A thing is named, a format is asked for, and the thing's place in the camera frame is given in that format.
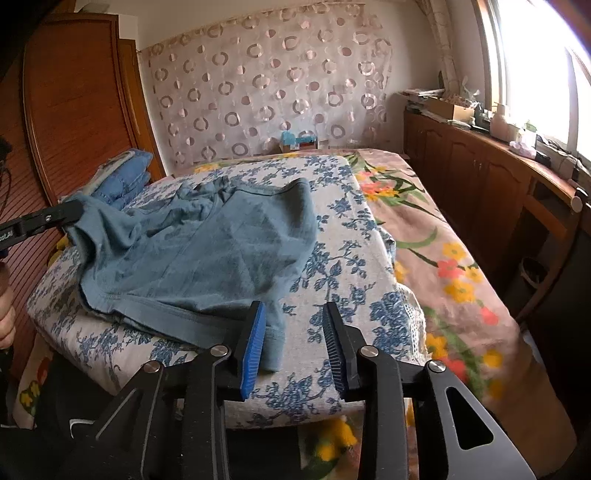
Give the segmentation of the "person's left hand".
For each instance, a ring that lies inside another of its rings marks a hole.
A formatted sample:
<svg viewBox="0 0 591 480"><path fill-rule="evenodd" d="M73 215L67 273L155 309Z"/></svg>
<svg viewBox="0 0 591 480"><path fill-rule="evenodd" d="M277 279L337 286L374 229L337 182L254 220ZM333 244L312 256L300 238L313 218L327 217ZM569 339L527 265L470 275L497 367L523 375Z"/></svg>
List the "person's left hand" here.
<svg viewBox="0 0 591 480"><path fill-rule="evenodd" d="M0 349L8 349L16 335L14 292L10 286L10 272L4 262L0 270Z"/></svg>

